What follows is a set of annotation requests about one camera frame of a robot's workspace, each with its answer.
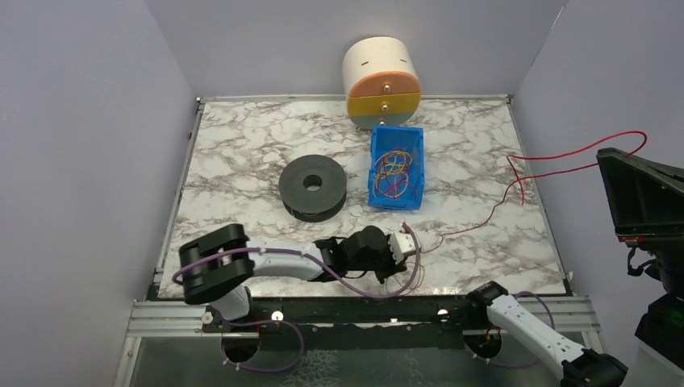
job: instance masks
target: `cable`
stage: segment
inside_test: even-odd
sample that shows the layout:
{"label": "cable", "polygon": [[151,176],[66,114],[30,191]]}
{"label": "cable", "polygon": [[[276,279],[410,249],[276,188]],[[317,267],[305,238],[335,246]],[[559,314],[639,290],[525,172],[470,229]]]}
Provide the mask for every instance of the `cable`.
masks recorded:
{"label": "cable", "polygon": [[[415,246],[419,246],[418,244],[418,237],[415,236],[415,233],[413,230],[407,225],[407,224],[402,224],[402,227],[404,228],[404,231],[407,232],[408,234],[411,235],[411,238],[413,239],[413,243]],[[408,289],[409,286],[413,283],[413,280],[415,279],[416,274],[419,271],[419,266],[420,266],[420,249],[415,250],[415,267],[413,268],[413,271],[411,272],[411,277],[409,278],[409,281],[402,286],[399,290],[396,290],[392,293],[388,294],[375,294],[375,293],[368,293],[365,292],[362,289],[358,289],[356,286],[350,284],[349,282],[345,281],[344,278],[340,277],[339,274],[335,273],[335,270],[331,269],[329,266],[327,266],[324,262],[322,262],[320,259],[316,258],[315,256],[312,256],[311,254],[305,253],[305,252],[300,252],[297,250],[291,250],[289,248],[234,248],[232,250],[228,250],[225,252],[219,252],[217,254],[214,254],[212,256],[207,256],[202,258],[201,260],[197,260],[193,262],[192,264],[188,264],[175,272],[173,274],[172,280],[174,283],[178,285],[182,285],[182,282],[178,280],[178,278],[193,268],[198,267],[199,265],[202,264],[207,264],[209,262],[212,262],[214,260],[218,260],[220,258],[223,258],[225,256],[230,256],[233,254],[239,254],[241,252],[262,252],[262,253],[275,253],[275,254],[290,254],[293,256],[302,256],[304,258],[307,258],[308,260],[312,260],[315,264],[320,266],[323,270],[328,272],[333,278],[338,280],[342,285],[347,287],[348,289],[352,290],[354,293],[360,294],[361,296],[368,297],[368,298],[375,298],[378,300],[383,300],[386,298],[392,298],[400,295],[403,293],[404,290]]]}
{"label": "cable", "polygon": [[632,248],[632,250],[630,250],[629,253],[627,254],[627,274],[629,276],[638,277],[644,273],[644,270],[647,267],[650,267],[652,264],[655,264],[656,259],[653,258],[651,260],[647,260],[643,264],[640,264],[637,267],[633,267],[632,266],[632,259],[634,258],[635,254],[636,254],[636,248]]}
{"label": "cable", "polygon": [[[378,157],[375,160],[376,174],[373,181],[373,196],[376,197],[376,192],[379,192],[388,198],[397,199],[411,187],[415,199],[417,193],[409,178],[411,164],[413,164],[411,154],[401,148],[392,149]],[[387,184],[385,190],[381,188],[383,181]]]}
{"label": "cable", "polygon": [[490,332],[491,332],[491,330],[493,330],[493,329],[496,329],[496,331],[497,331],[496,334],[498,335],[499,338],[501,337],[501,328],[499,328],[499,327],[495,326],[494,324],[492,324],[492,325],[489,327],[489,329],[487,329],[487,332],[485,332],[485,336],[486,336],[487,341],[490,341],[490,340],[492,339],[492,338],[491,338],[491,335],[490,335]]}
{"label": "cable", "polygon": [[[407,262],[407,265],[409,265],[409,264],[415,264],[415,263],[414,263],[414,262]],[[407,295],[413,293],[414,290],[418,289],[420,286],[423,285],[423,280],[425,279],[425,266],[420,265],[420,266],[418,267],[418,269],[419,269],[419,270],[418,270],[418,281],[417,281],[417,283],[416,283],[415,285],[412,285],[412,286],[408,289],[408,292],[407,292],[406,294],[404,294],[404,296],[407,296]],[[399,281],[399,279],[397,278],[397,275],[396,275],[396,274],[394,274],[394,275],[393,275],[392,277],[390,277],[390,278],[392,278],[392,279],[394,279],[395,281],[397,281],[397,285],[399,285],[399,287],[402,286],[402,283]],[[390,292],[389,284],[390,284],[390,279],[388,278],[387,281],[385,281],[385,291],[386,291],[387,293]]]}
{"label": "cable", "polygon": [[433,248],[431,248],[431,249],[429,249],[429,250],[427,250],[427,251],[423,251],[422,253],[423,253],[423,254],[427,254],[427,253],[429,253],[429,252],[434,252],[436,249],[440,248],[440,246],[442,245],[442,243],[444,243],[444,239],[445,239],[447,236],[456,235],[456,234],[461,234],[461,233],[464,233],[464,232],[472,231],[472,230],[478,229],[478,228],[480,228],[480,227],[486,225],[486,224],[492,219],[492,217],[494,216],[494,211],[496,210],[496,207],[501,206],[501,205],[506,201],[506,196],[508,195],[508,190],[511,189],[511,187],[512,187],[513,185],[515,185],[515,184],[519,184],[519,185],[520,185],[520,191],[521,191],[521,193],[522,193],[522,195],[523,195],[523,204],[525,204],[525,190],[524,190],[524,187],[523,187],[523,181],[525,181],[525,180],[530,180],[530,179],[538,179],[538,178],[541,178],[541,177],[547,177],[547,176],[553,176],[553,175],[560,175],[560,174],[562,174],[562,173],[577,172],[577,171],[581,171],[581,170],[583,170],[583,169],[587,169],[587,168],[594,167],[594,166],[596,166],[596,165],[599,164],[599,163],[593,163],[593,164],[583,165],[583,166],[581,166],[581,167],[576,167],[576,168],[571,168],[571,169],[563,169],[563,170],[561,170],[561,171],[555,171],[555,172],[549,172],[549,173],[541,173],[540,175],[532,175],[532,176],[524,176],[524,177],[521,177],[521,176],[518,174],[518,171],[515,169],[515,166],[513,165],[512,161],[511,161],[511,158],[519,159],[519,160],[554,160],[554,159],[560,159],[560,158],[562,158],[562,157],[572,156],[572,155],[576,155],[576,154],[578,154],[578,153],[580,153],[580,152],[584,152],[585,150],[587,150],[587,149],[589,149],[589,148],[593,148],[593,147],[595,147],[596,145],[598,145],[598,144],[600,144],[600,143],[603,143],[603,142],[605,142],[605,141],[608,141],[609,139],[614,139],[615,137],[619,137],[619,136],[621,136],[621,135],[641,135],[642,137],[644,137],[644,140],[641,142],[641,144],[640,144],[638,147],[636,147],[636,149],[634,149],[633,151],[629,152],[629,153],[627,154],[627,156],[631,156],[631,155],[637,153],[639,150],[641,150],[641,149],[644,147],[644,145],[646,145],[646,141],[648,141],[648,139],[649,139],[649,137],[648,137],[648,136],[646,135],[646,133],[643,132],[643,131],[621,131],[621,132],[619,132],[619,133],[615,133],[615,134],[613,134],[613,135],[609,135],[608,137],[604,137],[604,138],[600,139],[599,141],[596,141],[596,142],[594,142],[594,143],[592,143],[592,144],[590,144],[590,145],[587,145],[587,146],[584,147],[584,148],[580,148],[580,149],[577,149],[577,150],[574,150],[574,151],[571,151],[571,152],[562,153],[562,154],[560,154],[560,155],[555,155],[555,156],[517,156],[517,155],[507,155],[506,158],[507,158],[507,160],[508,160],[508,164],[511,166],[511,168],[513,169],[513,173],[515,174],[515,181],[513,181],[512,183],[510,183],[510,184],[508,185],[508,187],[506,187],[506,190],[503,192],[503,198],[501,199],[500,202],[496,203],[496,204],[492,207],[492,210],[491,210],[489,216],[487,217],[487,219],[485,219],[484,222],[479,223],[479,224],[476,225],[476,226],[469,227],[469,228],[466,228],[466,229],[464,229],[464,230],[450,231],[450,232],[445,232],[445,233],[442,233],[442,234],[438,234],[437,236],[440,238],[439,243],[438,243],[435,247],[433,247]]}
{"label": "cable", "polygon": [[[534,297],[544,307],[544,309],[546,310],[546,314],[548,314],[548,319],[551,322],[551,328],[555,330],[556,329],[556,322],[553,321],[553,314],[551,313],[551,310],[548,308],[548,305],[546,305],[546,302],[544,302],[544,300],[542,300],[541,297],[537,296],[536,294],[534,294],[532,292],[527,292],[527,291],[517,293],[513,297],[515,297],[515,299],[517,300],[518,298],[520,298],[522,296]],[[530,361],[528,363],[508,364],[508,363],[503,363],[503,362],[492,360],[492,359],[485,359],[484,357],[476,354],[473,351],[473,349],[468,346],[468,344],[465,345],[465,349],[467,349],[468,352],[470,352],[470,354],[473,355],[474,359],[478,359],[480,361],[483,361],[483,362],[487,363],[487,365],[493,365],[495,367],[500,367],[500,368],[508,368],[508,369],[529,368],[529,367],[534,367],[535,365],[540,363],[539,359],[534,359],[533,361]]]}
{"label": "cable", "polygon": [[260,321],[254,321],[254,322],[230,322],[227,321],[223,316],[221,315],[221,312],[217,310],[216,312],[219,313],[219,317],[223,320],[223,323],[225,323],[228,326],[231,327],[254,327],[254,326],[259,326],[259,325],[264,325],[264,324],[285,324],[288,327],[294,329],[294,333],[297,334],[297,337],[299,338],[299,353],[297,354],[297,357],[292,360],[288,365],[283,365],[282,367],[277,367],[277,368],[262,368],[262,367],[255,367],[253,365],[249,364],[242,364],[240,362],[235,363],[234,361],[228,359],[228,356],[226,355],[225,348],[223,347],[223,341],[221,341],[221,355],[224,358],[223,365],[230,364],[232,366],[235,366],[236,371],[239,371],[240,368],[247,369],[248,371],[255,371],[255,372],[263,372],[263,373],[278,373],[278,372],[283,372],[287,371],[290,368],[293,368],[299,361],[302,360],[304,357],[304,336],[302,335],[302,332],[299,330],[299,328],[294,325],[293,323],[285,320],[260,320]]}
{"label": "cable", "polygon": [[[644,145],[646,145],[646,141],[648,141],[648,139],[649,139],[649,137],[648,137],[648,136],[646,135],[646,133],[643,132],[643,131],[621,131],[621,132],[618,132],[618,133],[609,135],[609,136],[607,136],[607,137],[603,137],[602,139],[600,139],[600,140],[598,140],[598,141],[596,141],[596,142],[594,142],[594,143],[592,143],[592,144],[589,144],[589,145],[585,146],[584,148],[579,148],[579,149],[577,149],[577,150],[570,151],[570,152],[566,152],[566,153],[562,153],[562,154],[560,154],[560,155],[554,155],[554,156],[518,156],[518,155],[507,155],[506,158],[507,158],[507,160],[508,160],[508,164],[511,165],[511,168],[513,168],[513,173],[515,174],[515,181],[517,181],[517,182],[520,183],[520,190],[521,190],[522,195],[523,195],[523,204],[525,204],[525,190],[524,190],[524,188],[523,188],[522,180],[521,180],[520,177],[518,176],[518,171],[515,169],[515,166],[514,166],[513,163],[511,162],[511,158],[517,159],[517,160],[555,160],[555,159],[561,159],[561,158],[563,158],[563,157],[572,156],[572,155],[576,155],[576,154],[578,154],[578,153],[582,153],[582,152],[584,152],[584,151],[587,150],[587,149],[591,149],[591,148],[595,147],[596,145],[599,145],[600,143],[604,143],[604,142],[608,141],[609,139],[614,139],[615,137],[620,137],[621,135],[641,135],[641,136],[644,137],[644,140],[641,142],[641,144],[640,144],[635,150],[629,152],[629,153],[627,154],[627,157],[629,157],[629,156],[631,156],[631,155],[637,153],[639,150],[641,150],[641,149],[644,147]],[[585,168],[594,167],[595,165],[599,165],[599,163],[588,164],[588,165],[585,165],[585,166],[583,166],[583,167],[580,167],[579,169],[566,169],[565,171],[557,171],[557,173],[573,172],[573,171],[575,171],[575,170],[580,170],[580,169],[585,169]]]}
{"label": "cable", "polygon": [[368,270],[365,270],[360,276],[356,276],[356,277],[347,277],[347,275],[344,274],[344,278],[347,278],[348,280],[357,280],[357,279],[363,277],[364,275],[366,275],[367,272],[368,272]]}

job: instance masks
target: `white marble countertop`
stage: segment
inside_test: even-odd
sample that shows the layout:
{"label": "white marble countertop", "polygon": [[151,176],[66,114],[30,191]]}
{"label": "white marble countertop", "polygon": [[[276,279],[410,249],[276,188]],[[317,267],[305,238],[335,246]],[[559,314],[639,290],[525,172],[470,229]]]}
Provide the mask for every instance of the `white marble countertop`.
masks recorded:
{"label": "white marble countertop", "polygon": [[[506,154],[520,154],[504,101],[423,100],[407,126],[424,129],[425,194],[415,211],[370,208],[368,170],[370,132],[346,118],[344,101],[208,102],[178,208],[159,297],[180,298],[171,282],[178,270],[178,248],[229,223],[244,224],[260,239],[308,243],[332,235],[350,235],[375,225],[397,231],[406,221],[428,250],[441,232],[483,221],[514,180]],[[292,160],[330,156],[344,167],[348,195],[344,208],[322,223],[303,223],[287,213],[277,181]],[[490,223],[447,237],[423,256],[425,278],[416,294],[467,293],[495,280],[511,292],[565,293],[534,189],[527,202],[512,189]],[[409,272],[397,278],[403,283]],[[350,280],[372,292],[386,293],[371,274]],[[259,277],[246,282],[254,296],[355,295],[341,284],[307,283],[293,278]],[[398,289],[390,279],[389,289]]]}

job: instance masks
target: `circular hole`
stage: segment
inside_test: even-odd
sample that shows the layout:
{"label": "circular hole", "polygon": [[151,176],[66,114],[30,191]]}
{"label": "circular hole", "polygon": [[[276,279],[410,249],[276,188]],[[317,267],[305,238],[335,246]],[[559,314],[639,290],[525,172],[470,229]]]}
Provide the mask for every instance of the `circular hole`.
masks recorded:
{"label": "circular hole", "polygon": [[321,184],[323,184],[323,181],[320,179],[320,176],[309,175],[307,177],[304,177],[304,188],[310,191],[319,190]]}

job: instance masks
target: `black roll of tape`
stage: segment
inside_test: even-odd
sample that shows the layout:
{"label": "black roll of tape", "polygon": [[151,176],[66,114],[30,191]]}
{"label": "black roll of tape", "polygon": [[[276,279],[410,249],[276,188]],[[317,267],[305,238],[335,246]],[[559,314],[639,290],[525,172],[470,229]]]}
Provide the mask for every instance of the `black roll of tape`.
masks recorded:
{"label": "black roll of tape", "polygon": [[292,161],[278,180],[282,204],[303,222],[322,222],[335,216],[347,200],[347,175],[333,159],[308,155]]}

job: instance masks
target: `cylindrical container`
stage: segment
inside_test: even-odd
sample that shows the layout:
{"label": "cylindrical container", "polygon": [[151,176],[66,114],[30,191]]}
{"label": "cylindrical container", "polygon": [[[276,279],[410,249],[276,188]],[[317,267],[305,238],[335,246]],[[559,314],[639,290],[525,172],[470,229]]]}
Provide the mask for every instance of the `cylindrical container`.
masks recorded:
{"label": "cylindrical container", "polygon": [[420,103],[420,81],[401,40],[380,36],[354,44],[342,60],[347,112],[357,126],[396,126]]}

